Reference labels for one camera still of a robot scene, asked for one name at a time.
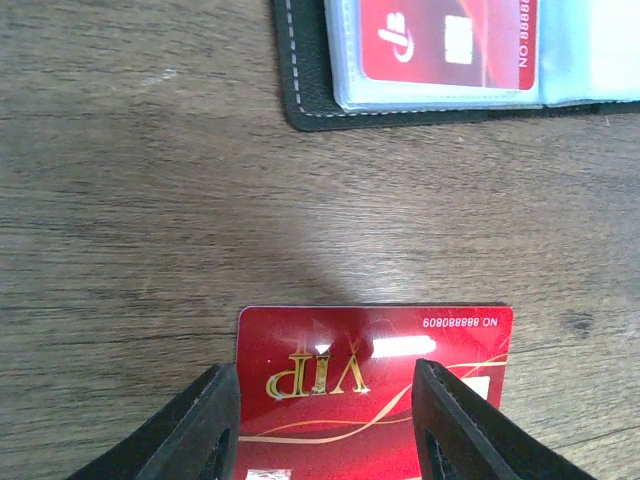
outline wooden table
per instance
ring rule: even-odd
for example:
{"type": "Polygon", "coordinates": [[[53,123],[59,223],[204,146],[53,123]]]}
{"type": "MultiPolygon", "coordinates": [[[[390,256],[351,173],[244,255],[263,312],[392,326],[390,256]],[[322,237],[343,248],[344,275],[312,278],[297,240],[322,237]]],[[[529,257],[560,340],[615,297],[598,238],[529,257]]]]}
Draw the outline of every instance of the wooden table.
{"type": "Polygon", "coordinates": [[[0,476],[61,478],[248,304],[506,302],[504,411],[640,476],[640,116],[301,134],[268,2],[8,0],[0,476]]]}

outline card holder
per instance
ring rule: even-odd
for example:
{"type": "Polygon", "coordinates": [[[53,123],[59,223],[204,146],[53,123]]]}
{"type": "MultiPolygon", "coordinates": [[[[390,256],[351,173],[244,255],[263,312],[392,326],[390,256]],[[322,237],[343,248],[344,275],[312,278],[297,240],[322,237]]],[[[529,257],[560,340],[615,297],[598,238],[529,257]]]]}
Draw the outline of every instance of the card holder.
{"type": "Polygon", "coordinates": [[[398,109],[345,112],[334,99],[322,0],[273,0],[282,96],[287,119],[301,131],[480,122],[514,117],[640,112],[640,102],[592,103],[540,109],[398,109]]]}

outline red vip card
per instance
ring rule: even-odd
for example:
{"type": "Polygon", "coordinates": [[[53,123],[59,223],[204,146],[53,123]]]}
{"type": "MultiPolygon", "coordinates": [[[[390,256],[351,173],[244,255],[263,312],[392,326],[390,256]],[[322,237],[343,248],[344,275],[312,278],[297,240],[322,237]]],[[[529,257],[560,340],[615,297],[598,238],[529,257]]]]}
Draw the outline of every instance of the red vip card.
{"type": "Polygon", "coordinates": [[[416,360],[442,363],[497,407],[512,323],[507,307],[245,309],[234,478],[419,478],[416,360]]]}
{"type": "Polygon", "coordinates": [[[373,80],[529,90],[538,0],[360,0],[373,80]]]}

